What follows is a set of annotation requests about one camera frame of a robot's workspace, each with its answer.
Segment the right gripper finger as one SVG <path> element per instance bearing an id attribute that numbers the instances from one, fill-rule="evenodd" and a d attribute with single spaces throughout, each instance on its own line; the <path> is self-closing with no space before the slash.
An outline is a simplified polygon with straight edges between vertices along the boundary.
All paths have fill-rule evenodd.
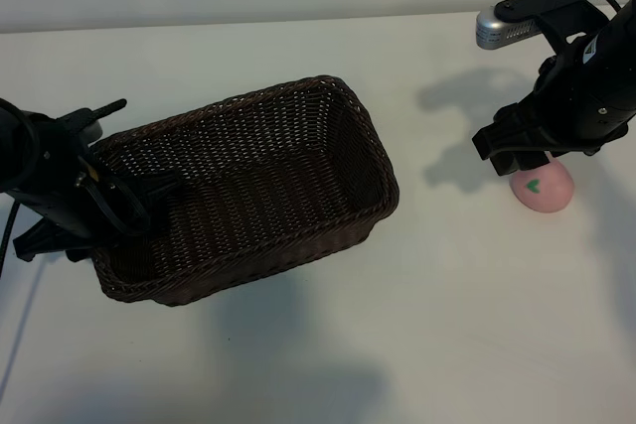
<path id="1" fill-rule="evenodd" d="M 531 171 L 547 165 L 550 162 L 544 151 L 520 151 L 518 153 L 518 166 L 520 171 Z"/>
<path id="2" fill-rule="evenodd" d="M 500 152 L 490 158 L 491 164 L 498 176 L 504 177 L 519 170 L 517 157 L 513 152 Z"/>

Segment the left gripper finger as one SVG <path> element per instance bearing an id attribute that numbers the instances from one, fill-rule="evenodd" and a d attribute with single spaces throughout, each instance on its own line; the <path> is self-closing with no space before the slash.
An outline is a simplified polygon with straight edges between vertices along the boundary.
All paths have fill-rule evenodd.
<path id="1" fill-rule="evenodd" d="M 70 239 L 64 246 L 64 252 L 70 262 L 77 263 L 89 259 L 95 248 L 94 240 Z"/>
<path id="2" fill-rule="evenodd" d="M 163 223 L 166 215 L 166 200 L 158 202 L 132 204 L 117 202 L 116 215 L 121 225 L 116 230 L 126 236 L 140 236 L 154 233 Z"/>

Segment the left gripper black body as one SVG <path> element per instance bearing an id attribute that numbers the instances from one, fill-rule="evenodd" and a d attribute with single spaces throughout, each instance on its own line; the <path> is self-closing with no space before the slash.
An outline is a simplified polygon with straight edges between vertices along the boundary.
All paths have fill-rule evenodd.
<path id="1" fill-rule="evenodd" d="M 116 228 L 117 202 L 134 205 L 166 200 L 180 189 L 180 173 L 153 156 L 136 158 L 125 145 L 94 145 L 81 156 L 62 154 L 41 162 L 30 181 L 12 190 L 12 198 L 41 219 L 13 240 L 16 255 L 64 252 L 70 239 L 94 240 L 96 248 L 126 244 Z"/>

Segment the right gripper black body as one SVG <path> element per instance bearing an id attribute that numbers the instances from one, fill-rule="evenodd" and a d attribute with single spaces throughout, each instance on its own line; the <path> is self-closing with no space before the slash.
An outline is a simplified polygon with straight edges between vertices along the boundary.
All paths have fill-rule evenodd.
<path id="1" fill-rule="evenodd" d="M 472 138 L 482 160 L 500 152 L 595 154 L 635 116 L 635 35 L 604 29 L 545 61 L 534 89 Z"/>

